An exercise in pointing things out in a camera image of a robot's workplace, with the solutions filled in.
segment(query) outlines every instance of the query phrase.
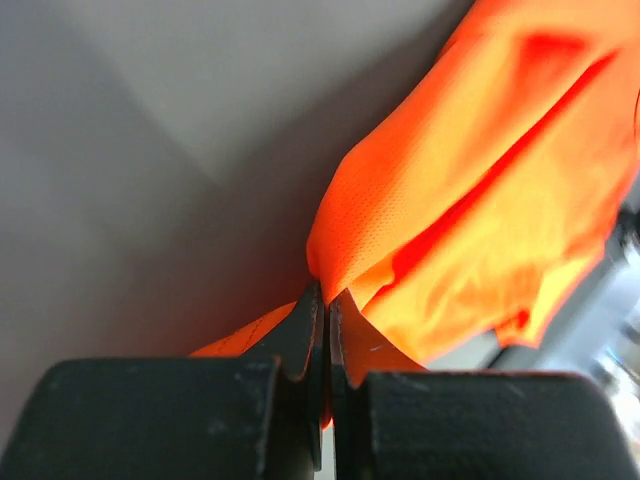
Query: metal part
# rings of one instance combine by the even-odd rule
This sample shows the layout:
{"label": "metal part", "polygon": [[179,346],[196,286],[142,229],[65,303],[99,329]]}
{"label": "metal part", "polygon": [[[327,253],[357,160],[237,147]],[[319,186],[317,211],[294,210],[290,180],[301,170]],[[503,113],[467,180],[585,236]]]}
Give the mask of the metal part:
{"label": "metal part", "polygon": [[275,359],[62,363],[26,405],[0,478],[311,478],[291,391]]}
{"label": "metal part", "polygon": [[595,355],[589,373],[611,402],[640,468],[640,317],[632,316]]}
{"label": "metal part", "polygon": [[239,358],[81,360],[27,404],[0,480],[637,479],[601,392],[567,375],[429,373],[317,284]]}
{"label": "metal part", "polygon": [[629,209],[623,209],[617,223],[625,260],[631,266],[640,266],[640,212],[633,213]]}

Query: orange safety vest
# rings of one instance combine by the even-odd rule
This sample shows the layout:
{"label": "orange safety vest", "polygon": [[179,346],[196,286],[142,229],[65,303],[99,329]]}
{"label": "orange safety vest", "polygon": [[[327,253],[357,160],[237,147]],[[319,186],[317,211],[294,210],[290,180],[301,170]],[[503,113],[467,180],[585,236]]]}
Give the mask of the orange safety vest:
{"label": "orange safety vest", "polygon": [[[424,362],[535,346],[601,259],[638,168],[640,0],[480,0],[344,158],[307,243],[325,302]],[[197,355],[243,353],[286,305]]]}

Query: neon orange cloth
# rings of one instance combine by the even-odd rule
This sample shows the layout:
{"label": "neon orange cloth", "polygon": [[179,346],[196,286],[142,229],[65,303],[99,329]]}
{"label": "neon orange cloth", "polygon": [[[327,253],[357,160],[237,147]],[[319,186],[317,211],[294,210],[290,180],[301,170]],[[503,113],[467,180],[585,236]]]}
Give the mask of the neon orange cloth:
{"label": "neon orange cloth", "polygon": [[228,337],[201,348],[194,352],[192,356],[235,357],[242,355],[249,348],[253,347],[258,340],[269,333],[282,319],[289,315],[294,306],[295,302],[276,308]]}
{"label": "neon orange cloth", "polygon": [[336,172],[307,245],[325,301],[348,288],[418,361],[490,328],[536,345],[631,186],[639,93],[640,0],[478,1]]}

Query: orange fabric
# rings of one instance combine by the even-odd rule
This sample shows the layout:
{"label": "orange fabric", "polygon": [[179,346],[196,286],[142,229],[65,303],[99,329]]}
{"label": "orange fabric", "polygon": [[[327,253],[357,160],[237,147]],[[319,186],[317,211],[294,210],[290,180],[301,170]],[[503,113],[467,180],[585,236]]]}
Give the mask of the orange fabric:
{"label": "orange fabric", "polygon": [[211,345],[201,348],[192,354],[193,357],[235,357],[253,347],[258,340],[271,331],[283,320],[293,307],[295,302],[276,308],[272,312],[251,322],[249,325],[237,330],[228,337],[218,340]]}
{"label": "orange fabric", "polygon": [[640,0],[476,2],[336,172],[307,244],[325,301],[350,289],[418,361],[491,328],[536,345],[631,186],[639,92]]}

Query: gray wall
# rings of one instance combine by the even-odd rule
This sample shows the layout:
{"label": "gray wall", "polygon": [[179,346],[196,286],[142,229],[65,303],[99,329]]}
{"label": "gray wall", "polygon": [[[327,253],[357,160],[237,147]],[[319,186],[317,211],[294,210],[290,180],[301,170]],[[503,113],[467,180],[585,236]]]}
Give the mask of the gray wall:
{"label": "gray wall", "polygon": [[341,156],[468,0],[0,2],[0,445],[52,363],[294,299]]}

